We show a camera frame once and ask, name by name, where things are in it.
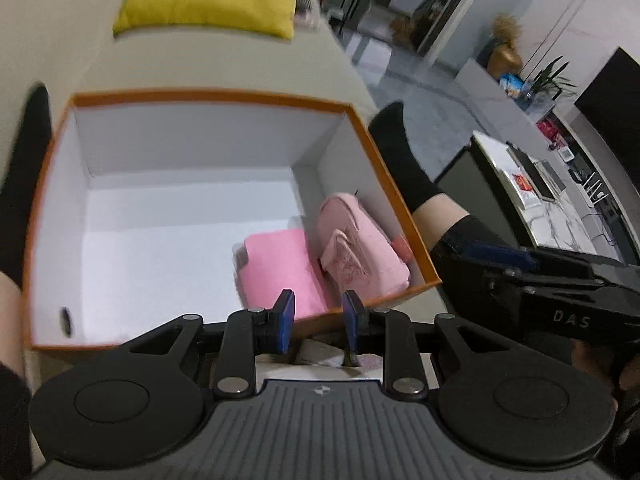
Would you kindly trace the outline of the green potted plant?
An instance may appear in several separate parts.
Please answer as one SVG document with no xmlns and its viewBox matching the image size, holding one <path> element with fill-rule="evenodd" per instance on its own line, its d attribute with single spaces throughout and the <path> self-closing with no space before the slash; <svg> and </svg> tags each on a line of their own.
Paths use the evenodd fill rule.
<svg viewBox="0 0 640 480">
<path fill-rule="evenodd" d="M 526 103 L 532 105 L 539 99 L 556 101 L 561 96 L 574 96 L 576 84 L 564 75 L 570 62 L 564 61 L 562 55 L 549 62 L 537 75 L 527 81 L 525 92 Z"/>
</svg>

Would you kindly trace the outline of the pink flat cloth case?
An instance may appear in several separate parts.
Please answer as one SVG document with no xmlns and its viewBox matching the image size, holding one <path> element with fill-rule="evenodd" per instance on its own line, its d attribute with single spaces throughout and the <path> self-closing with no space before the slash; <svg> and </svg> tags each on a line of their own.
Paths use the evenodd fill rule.
<svg viewBox="0 0 640 480">
<path fill-rule="evenodd" d="M 243 247 L 246 263 L 239 280 L 247 307 L 269 309 L 285 289 L 294 292 L 296 321 L 318 318 L 334 307 L 303 229 L 253 234 Z"/>
</svg>

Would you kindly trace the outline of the black television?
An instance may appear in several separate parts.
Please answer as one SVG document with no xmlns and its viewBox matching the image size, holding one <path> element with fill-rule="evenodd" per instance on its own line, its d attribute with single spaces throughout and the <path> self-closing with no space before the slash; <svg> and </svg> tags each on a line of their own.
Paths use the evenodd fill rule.
<svg viewBox="0 0 640 480">
<path fill-rule="evenodd" d="M 640 66 L 618 47 L 575 101 L 590 125 L 639 187 Z"/>
</svg>

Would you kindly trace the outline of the gold vase dried flowers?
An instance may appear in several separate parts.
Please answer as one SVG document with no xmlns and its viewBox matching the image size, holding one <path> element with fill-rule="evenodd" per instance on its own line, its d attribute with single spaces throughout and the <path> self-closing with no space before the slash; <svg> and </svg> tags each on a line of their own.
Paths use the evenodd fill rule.
<svg viewBox="0 0 640 480">
<path fill-rule="evenodd" d="M 518 53 L 521 25 L 511 14 L 500 13 L 492 23 L 492 38 L 497 41 L 487 64 L 488 74 L 499 80 L 504 74 L 517 74 L 523 61 Z"/>
</svg>

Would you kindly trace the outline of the marble coffee table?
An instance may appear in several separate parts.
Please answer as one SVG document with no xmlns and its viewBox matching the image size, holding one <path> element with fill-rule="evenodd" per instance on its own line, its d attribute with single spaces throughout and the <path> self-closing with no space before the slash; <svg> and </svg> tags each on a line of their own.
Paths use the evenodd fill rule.
<svg viewBox="0 0 640 480">
<path fill-rule="evenodd" d="M 442 190 L 512 246 L 583 252 L 623 262 L 603 232 L 586 225 L 570 185 L 545 160 L 475 131 L 436 178 Z"/>
</svg>

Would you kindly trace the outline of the person leg black sock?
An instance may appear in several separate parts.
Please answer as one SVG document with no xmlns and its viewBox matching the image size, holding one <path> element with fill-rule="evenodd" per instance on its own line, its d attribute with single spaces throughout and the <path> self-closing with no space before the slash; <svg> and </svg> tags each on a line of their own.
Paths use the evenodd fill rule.
<svg viewBox="0 0 640 480">
<path fill-rule="evenodd" d="M 386 105 L 368 127 L 457 315 L 477 324 L 504 321 L 510 309 L 492 294 L 482 270 L 462 261 L 473 245 L 506 248 L 508 243 L 463 209 L 428 177 L 413 156 L 404 123 L 404 103 Z"/>
<path fill-rule="evenodd" d="M 49 93 L 35 84 L 26 101 L 1 187 L 1 477 L 32 474 L 23 350 L 22 292 L 27 231 L 52 125 Z"/>
</svg>

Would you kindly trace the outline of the orange cardboard storage box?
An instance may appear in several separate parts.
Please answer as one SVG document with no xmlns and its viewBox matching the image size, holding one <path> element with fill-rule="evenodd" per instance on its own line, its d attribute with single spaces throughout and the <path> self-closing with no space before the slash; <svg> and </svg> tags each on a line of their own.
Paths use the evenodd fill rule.
<svg viewBox="0 0 640 480">
<path fill-rule="evenodd" d="M 398 304 L 438 274 L 367 128 L 345 103 L 219 89 L 78 93 L 36 188 L 25 258 L 25 339 L 38 350 L 121 344 L 183 313 L 245 304 L 252 235 L 302 228 L 355 195 L 409 246 Z"/>
</svg>

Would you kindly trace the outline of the person left leg black sock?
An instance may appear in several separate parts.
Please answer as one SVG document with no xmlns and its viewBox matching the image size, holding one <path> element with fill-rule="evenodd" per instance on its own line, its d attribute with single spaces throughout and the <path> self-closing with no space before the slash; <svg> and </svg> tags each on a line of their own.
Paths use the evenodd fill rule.
<svg viewBox="0 0 640 480">
<path fill-rule="evenodd" d="M 1 187 L 1 477 L 32 474 L 23 350 L 22 292 L 27 231 L 52 125 L 49 93 L 35 84 L 26 101 Z"/>
</svg>

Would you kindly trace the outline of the pink pouch bag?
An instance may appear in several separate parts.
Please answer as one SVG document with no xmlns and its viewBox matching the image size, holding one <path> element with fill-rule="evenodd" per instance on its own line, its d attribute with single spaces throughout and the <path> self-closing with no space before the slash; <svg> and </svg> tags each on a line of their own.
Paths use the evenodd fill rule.
<svg viewBox="0 0 640 480">
<path fill-rule="evenodd" d="M 407 263 L 356 196 L 329 196 L 320 208 L 318 234 L 320 266 L 340 292 L 352 290 L 361 300 L 371 301 L 409 287 Z"/>
</svg>

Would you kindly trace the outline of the person right leg black sock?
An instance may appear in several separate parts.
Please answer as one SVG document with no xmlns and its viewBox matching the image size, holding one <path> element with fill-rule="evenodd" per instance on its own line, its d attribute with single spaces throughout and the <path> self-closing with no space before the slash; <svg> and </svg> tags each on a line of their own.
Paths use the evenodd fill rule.
<svg viewBox="0 0 640 480">
<path fill-rule="evenodd" d="M 508 243 L 463 209 L 428 177 L 413 156 L 404 123 L 404 103 L 386 105 L 368 127 L 457 315 L 477 324 L 504 321 L 510 309 L 492 294 L 482 270 L 462 261 L 473 245 L 506 248 Z"/>
</svg>

